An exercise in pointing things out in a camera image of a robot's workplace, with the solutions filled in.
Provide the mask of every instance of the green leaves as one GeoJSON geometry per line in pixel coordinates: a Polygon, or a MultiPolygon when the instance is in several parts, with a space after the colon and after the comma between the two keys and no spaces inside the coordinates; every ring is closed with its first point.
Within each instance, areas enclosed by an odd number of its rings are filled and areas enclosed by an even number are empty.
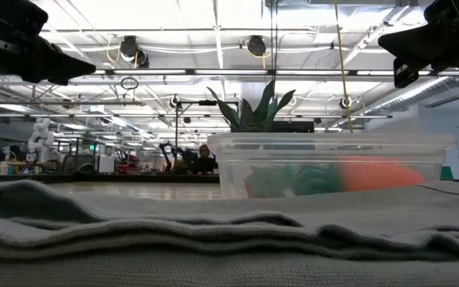
{"type": "Polygon", "coordinates": [[[229,105],[222,100],[219,100],[217,94],[214,92],[213,89],[208,88],[212,93],[212,96],[217,100],[217,105],[221,110],[222,115],[229,121],[230,126],[234,126],[237,130],[239,130],[240,124],[238,123],[238,114],[237,111],[230,108],[229,105]]]}
{"type": "Polygon", "coordinates": [[[246,99],[242,99],[241,116],[239,118],[234,109],[230,108],[224,101],[219,100],[217,94],[211,88],[208,89],[214,99],[217,100],[222,115],[230,125],[231,132],[270,132],[276,114],[292,100],[295,93],[295,90],[285,93],[278,103],[279,98],[274,96],[275,81],[270,81],[263,91],[263,97],[256,111],[253,112],[249,102],[246,99]]]}
{"type": "Polygon", "coordinates": [[[263,130],[263,132],[270,132],[272,130],[272,125],[274,123],[274,118],[276,117],[276,114],[284,108],[290,100],[293,98],[293,94],[295,93],[295,90],[289,91],[285,93],[285,95],[280,99],[279,104],[277,105],[277,108],[269,113],[269,116],[262,122],[260,122],[259,126],[263,130]]]}
{"type": "Polygon", "coordinates": [[[258,122],[254,116],[253,108],[246,99],[242,99],[242,114],[240,115],[240,129],[257,127],[258,122]]]}
{"type": "Polygon", "coordinates": [[[269,114],[270,100],[274,97],[276,90],[276,82],[270,81],[269,84],[263,90],[260,103],[256,108],[254,114],[256,115],[257,122],[260,123],[265,120],[269,114]]]}

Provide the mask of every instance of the folded cloth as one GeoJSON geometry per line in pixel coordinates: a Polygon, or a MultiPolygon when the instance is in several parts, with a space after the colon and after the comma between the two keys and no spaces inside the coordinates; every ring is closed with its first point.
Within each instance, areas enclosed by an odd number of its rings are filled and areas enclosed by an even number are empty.
{"type": "Polygon", "coordinates": [[[0,183],[0,285],[144,281],[459,286],[459,183],[197,202],[0,183]]]}

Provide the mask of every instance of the wall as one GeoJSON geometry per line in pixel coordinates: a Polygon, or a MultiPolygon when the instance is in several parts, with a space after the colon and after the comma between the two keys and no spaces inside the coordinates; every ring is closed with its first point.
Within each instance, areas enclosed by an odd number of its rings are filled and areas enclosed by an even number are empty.
{"type": "Polygon", "coordinates": [[[445,165],[450,166],[454,177],[459,179],[459,109],[424,108],[420,116],[424,132],[448,134],[456,139],[457,147],[445,153],[445,165]]]}
{"type": "Polygon", "coordinates": [[[366,132],[376,133],[421,133],[418,106],[409,107],[406,112],[392,112],[392,119],[370,120],[366,132]]]}
{"type": "MultiPolygon", "coordinates": [[[[435,96],[429,102],[440,99],[435,96]]],[[[392,120],[371,120],[366,124],[365,132],[451,135],[457,146],[446,150],[444,165],[451,167],[454,178],[459,179],[459,100],[437,108],[425,106],[426,101],[409,107],[407,112],[393,112],[392,120]]]]}

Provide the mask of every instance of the fluorescent light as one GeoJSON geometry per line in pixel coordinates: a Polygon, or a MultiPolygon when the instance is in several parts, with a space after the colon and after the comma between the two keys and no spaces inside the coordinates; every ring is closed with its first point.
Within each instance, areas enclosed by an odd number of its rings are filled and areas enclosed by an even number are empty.
{"type": "Polygon", "coordinates": [[[111,63],[105,62],[105,63],[102,63],[102,65],[106,65],[108,67],[111,67],[111,69],[116,69],[115,66],[111,65],[111,63]]]}
{"type": "Polygon", "coordinates": [[[459,71],[443,71],[438,76],[459,76],[459,71]]]}
{"type": "Polygon", "coordinates": [[[97,115],[97,114],[79,114],[79,115],[72,115],[74,117],[98,117],[98,116],[105,116],[105,115],[97,115]]]}
{"type": "Polygon", "coordinates": [[[291,76],[291,75],[304,75],[304,76],[340,76],[341,71],[336,70],[279,70],[277,75],[291,76]]]}
{"type": "Polygon", "coordinates": [[[354,119],[388,119],[389,116],[352,116],[352,120],[354,119]]]}
{"type": "Polygon", "coordinates": [[[197,75],[266,75],[267,70],[198,69],[197,75]]]}
{"type": "Polygon", "coordinates": [[[63,124],[63,125],[66,126],[67,128],[86,129],[84,125],[80,125],[80,124],[63,124]]]}
{"type": "Polygon", "coordinates": [[[70,139],[79,139],[81,138],[81,134],[61,134],[60,137],[62,138],[70,138],[70,139]]]}
{"type": "Polygon", "coordinates": [[[22,114],[0,114],[0,117],[25,117],[26,115],[22,114]]]}
{"type": "Polygon", "coordinates": [[[30,115],[32,117],[69,117],[70,115],[30,115]]]}
{"type": "Polygon", "coordinates": [[[54,138],[54,140],[61,140],[61,141],[76,141],[76,139],[73,139],[73,138],[54,138]]]}
{"type": "Polygon", "coordinates": [[[320,118],[320,119],[341,119],[343,116],[337,115],[303,115],[303,114],[294,114],[294,115],[277,115],[276,118],[295,118],[297,116],[302,116],[306,118],[320,118]]]}
{"type": "Polygon", "coordinates": [[[6,108],[15,112],[28,112],[27,108],[24,108],[21,105],[17,104],[0,104],[0,108],[6,108]]]}
{"type": "Polygon", "coordinates": [[[394,71],[358,71],[357,76],[393,76],[394,71]]]}
{"type": "Polygon", "coordinates": [[[124,120],[120,119],[117,116],[113,116],[112,118],[109,119],[111,122],[118,124],[120,127],[127,127],[127,123],[125,123],[124,120]]]}
{"type": "Polygon", "coordinates": [[[123,69],[114,70],[116,75],[176,75],[185,74],[185,70],[181,69],[123,69]]]}
{"type": "Polygon", "coordinates": [[[196,128],[196,127],[178,127],[178,130],[179,131],[188,131],[188,130],[198,130],[198,131],[214,131],[214,130],[218,130],[218,131],[230,131],[230,128],[225,128],[225,127],[213,127],[213,128],[208,128],[208,127],[204,127],[204,128],[196,128]]]}
{"type": "MultiPolygon", "coordinates": [[[[224,117],[224,116],[221,115],[221,114],[210,114],[210,113],[208,113],[208,114],[201,114],[201,115],[194,115],[194,114],[191,115],[191,114],[185,114],[185,113],[184,113],[184,114],[182,115],[182,117],[194,117],[194,118],[195,118],[195,117],[205,117],[205,115],[208,115],[208,116],[210,116],[210,117],[220,117],[220,118],[224,117]]],[[[164,117],[166,117],[166,118],[175,118],[176,116],[173,115],[173,114],[171,114],[171,115],[164,115],[164,117]]]]}
{"type": "Polygon", "coordinates": [[[325,131],[325,130],[341,132],[343,129],[342,128],[315,128],[315,131],[325,131]]]}
{"type": "Polygon", "coordinates": [[[154,136],[153,134],[148,133],[148,132],[141,132],[141,136],[142,136],[143,138],[146,138],[147,140],[148,140],[148,139],[154,139],[154,138],[155,138],[155,136],[154,136]]]}

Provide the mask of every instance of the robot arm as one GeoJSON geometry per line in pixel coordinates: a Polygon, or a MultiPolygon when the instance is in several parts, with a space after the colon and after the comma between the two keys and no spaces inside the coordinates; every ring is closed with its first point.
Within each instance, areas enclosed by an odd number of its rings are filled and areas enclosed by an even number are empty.
{"type": "Polygon", "coordinates": [[[0,73],[66,85],[96,67],[62,53],[38,36],[49,15],[28,0],[0,0],[0,73]]]}
{"type": "MultiPolygon", "coordinates": [[[[37,123],[33,125],[33,133],[28,140],[28,155],[35,154],[39,151],[39,160],[45,160],[46,152],[54,143],[53,132],[49,131],[50,119],[37,119],[37,123]]],[[[26,161],[31,160],[30,156],[26,156],[26,161]]]]}
{"type": "Polygon", "coordinates": [[[424,12],[428,24],[390,33],[379,45],[396,56],[394,85],[404,88],[419,78],[419,70],[431,65],[433,74],[459,68],[459,1],[437,0],[424,12]]]}

